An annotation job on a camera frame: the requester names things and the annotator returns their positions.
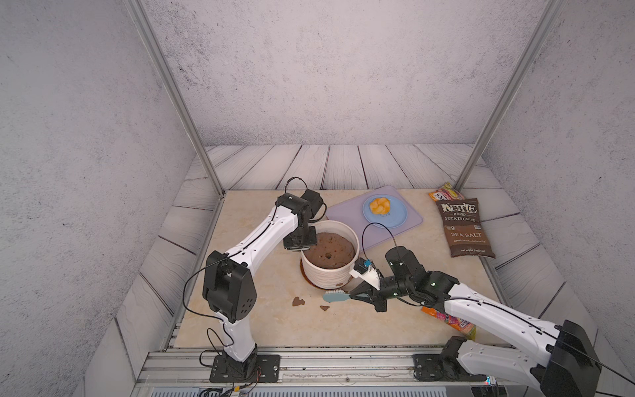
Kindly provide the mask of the aluminium right corner post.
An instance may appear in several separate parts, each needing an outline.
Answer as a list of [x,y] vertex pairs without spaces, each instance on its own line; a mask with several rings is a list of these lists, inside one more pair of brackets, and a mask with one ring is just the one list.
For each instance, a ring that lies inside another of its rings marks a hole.
[[504,115],[509,109],[509,106],[512,104],[516,94],[519,92],[525,76],[531,69],[532,64],[539,55],[542,46],[556,24],[564,3],[565,1],[563,0],[547,1],[542,16],[540,16],[537,22],[537,26],[519,56],[507,84],[504,86],[496,105],[494,106],[486,124],[482,128],[481,133],[472,147],[471,154],[468,156],[466,164],[454,184],[456,189],[462,190],[466,186],[469,178],[471,178],[471,174],[474,168],[476,168],[478,160],[481,158],[486,150],[486,147],[489,145],[489,142],[496,133],[496,130],[504,119]]

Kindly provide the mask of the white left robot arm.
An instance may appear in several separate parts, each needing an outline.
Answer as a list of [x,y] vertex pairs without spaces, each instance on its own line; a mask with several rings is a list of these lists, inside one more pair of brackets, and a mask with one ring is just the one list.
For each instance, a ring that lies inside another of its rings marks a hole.
[[314,217],[324,206],[321,195],[305,190],[301,196],[279,196],[264,221],[236,246],[213,251],[206,261],[203,299],[226,333],[225,354],[244,363],[256,354],[248,316],[256,305],[255,274],[274,248],[305,251],[317,244]]

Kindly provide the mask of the lilac plastic tray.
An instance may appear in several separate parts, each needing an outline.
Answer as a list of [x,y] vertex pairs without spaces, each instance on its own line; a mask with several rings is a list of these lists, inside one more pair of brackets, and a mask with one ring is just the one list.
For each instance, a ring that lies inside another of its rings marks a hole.
[[[405,245],[408,236],[428,223],[422,210],[402,190],[391,186],[378,190],[323,190],[321,195],[327,204],[327,219],[349,226],[367,251],[391,246],[393,239]],[[370,209],[370,203],[379,198],[390,201],[387,215],[374,214]]]

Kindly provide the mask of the orange pink candy packet front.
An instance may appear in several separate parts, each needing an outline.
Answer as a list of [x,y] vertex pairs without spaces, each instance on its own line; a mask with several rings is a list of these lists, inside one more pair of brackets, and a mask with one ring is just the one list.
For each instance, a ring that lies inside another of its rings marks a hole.
[[476,338],[477,327],[473,323],[466,321],[465,319],[460,319],[449,314],[444,314],[436,309],[424,306],[421,307],[421,311],[444,322],[446,325],[449,325],[453,329],[456,329],[456,331],[461,332],[470,340],[474,340]]

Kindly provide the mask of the orange snack packet at back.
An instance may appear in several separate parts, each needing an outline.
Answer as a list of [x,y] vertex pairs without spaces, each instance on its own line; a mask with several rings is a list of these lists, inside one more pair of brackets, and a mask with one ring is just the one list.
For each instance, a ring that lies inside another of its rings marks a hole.
[[435,202],[465,199],[465,196],[461,192],[455,190],[450,183],[445,183],[443,186],[428,195]]

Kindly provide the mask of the teal scrub brush white bristles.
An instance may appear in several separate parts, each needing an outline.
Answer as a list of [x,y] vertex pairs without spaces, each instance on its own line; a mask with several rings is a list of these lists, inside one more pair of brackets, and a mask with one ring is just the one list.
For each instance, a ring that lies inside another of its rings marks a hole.
[[345,291],[343,289],[329,290],[323,294],[322,298],[328,303],[343,302],[347,300],[356,300],[368,303],[370,300],[368,292],[364,288],[360,289],[358,287],[352,289],[351,291]]

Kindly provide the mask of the golden knotted bread roll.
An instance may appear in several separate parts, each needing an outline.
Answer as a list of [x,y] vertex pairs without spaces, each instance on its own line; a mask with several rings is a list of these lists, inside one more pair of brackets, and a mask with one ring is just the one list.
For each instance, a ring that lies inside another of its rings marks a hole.
[[391,202],[386,197],[378,197],[374,198],[369,204],[368,207],[373,215],[385,216],[390,213],[391,210]]

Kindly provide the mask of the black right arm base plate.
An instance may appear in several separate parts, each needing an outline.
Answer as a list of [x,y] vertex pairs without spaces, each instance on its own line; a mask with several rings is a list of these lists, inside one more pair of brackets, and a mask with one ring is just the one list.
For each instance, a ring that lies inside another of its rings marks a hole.
[[418,381],[485,382],[486,375],[471,375],[453,357],[441,354],[413,355],[413,376]]

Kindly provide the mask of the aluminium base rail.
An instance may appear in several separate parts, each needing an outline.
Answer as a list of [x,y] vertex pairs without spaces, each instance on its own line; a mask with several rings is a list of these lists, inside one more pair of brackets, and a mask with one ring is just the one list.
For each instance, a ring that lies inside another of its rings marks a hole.
[[[448,395],[472,396],[484,381],[422,382],[414,377],[416,354],[436,354],[441,347],[267,347],[265,355],[280,356],[276,383],[259,382],[259,389],[279,387],[445,387]],[[212,355],[201,350],[171,349],[151,353],[133,388],[133,396],[149,396],[156,388],[213,388],[233,384],[212,383]]]

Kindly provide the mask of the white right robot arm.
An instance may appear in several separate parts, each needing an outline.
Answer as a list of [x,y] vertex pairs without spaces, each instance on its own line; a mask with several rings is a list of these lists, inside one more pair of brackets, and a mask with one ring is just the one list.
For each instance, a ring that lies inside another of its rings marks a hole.
[[385,255],[392,276],[384,277],[370,260],[358,258],[352,277],[361,283],[349,296],[387,310],[390,299],[409,297],[441,314],[466,320],[506,341],[492,347],[452,337],[443,360],[470,375],[493,375],[539,390],[545,396],[593,396],[602,365],[585,329],[570,320],[554,324],[485,297],[453,276],[428,271],[403,246]]

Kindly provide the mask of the aluminium corner post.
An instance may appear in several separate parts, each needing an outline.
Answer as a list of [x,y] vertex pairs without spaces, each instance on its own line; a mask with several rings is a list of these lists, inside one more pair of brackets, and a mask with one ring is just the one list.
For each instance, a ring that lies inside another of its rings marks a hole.
[[537,22],[537,26],[519,56],[507,84],[504,86],[496,105],[494,106],[486,124],[482,128],[481,133],[472,147],[471,154],[468,156],[466,164],[454,184],[456,189],[462,190],[466,186],[469,178],[471,178],[471,174],[474,168],[476,168],[478,160],[481,158],[486,150],[486,147],[489,145],[489,142],[496,133],[496,130],[504,119],[504,115],[509,109],[509,106],[512,104],[516,94],[519,92],[525,76],[531,69],[532,64],[539,55],[542,46],[556,24],[564,3],[565,1],[563,0],[547,1],[542,16],[540,16]]
[[190,111],[188,110],[184,97],[181,94],[175,77],[170,70],[170,66],[165,59],[164,52],[162,51],[157,36],[151,26],[150,19],[147,16],[142,1],[127,0],[124,3],[131,15],[133,23],[137,28],[139,36],[142,39],[143,45],[150,56],[150,60],[160,76],[170,102],[179,116],[180,122],[185,129],[185,133],[188,136],[188,139],[190,139],[198,159],[201,161],[203,170],[205,171],[207,177],[210,178],[216,193],[223,198],[226,195],[226,191],[223,188],[223,185],[209,158],[208,152],[203,145],[202,138],[198,133],[198,129]]

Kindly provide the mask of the blue round plate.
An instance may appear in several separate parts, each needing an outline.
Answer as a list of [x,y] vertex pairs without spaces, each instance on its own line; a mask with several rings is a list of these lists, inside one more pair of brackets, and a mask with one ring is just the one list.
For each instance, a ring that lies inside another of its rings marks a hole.
[[408,218],[404,201],[391,195],[370,196],[362,205],[362,214],[369,223],[381,223],[387,228],[399,228]]

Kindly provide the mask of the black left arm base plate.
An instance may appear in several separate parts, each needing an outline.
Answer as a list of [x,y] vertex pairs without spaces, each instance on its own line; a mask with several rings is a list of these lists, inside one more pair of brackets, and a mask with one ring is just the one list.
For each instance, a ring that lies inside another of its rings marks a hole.
[[251,354],[238,362],[227,354],[216,356],[211,368],[211,383],[276,383],[279,380],[280,355]]

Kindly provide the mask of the white ceramic pot with soil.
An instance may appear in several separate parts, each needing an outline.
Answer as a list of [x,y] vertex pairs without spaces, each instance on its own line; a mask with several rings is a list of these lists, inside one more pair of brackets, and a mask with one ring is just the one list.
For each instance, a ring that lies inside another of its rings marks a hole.
[[360,256],[357,234],[345,223],[322,221],[315,225],[317,245],[301,253],[307,277],[324,289],[346,283]]

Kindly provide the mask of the brown Kettle chips bag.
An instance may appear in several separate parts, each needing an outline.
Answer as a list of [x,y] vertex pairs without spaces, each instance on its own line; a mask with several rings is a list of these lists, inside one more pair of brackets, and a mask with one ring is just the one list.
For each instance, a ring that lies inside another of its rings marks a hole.
[[441,200],[436,206],[451,257],[484,256],[496,258],[489,238],[481,226],[478,199]]

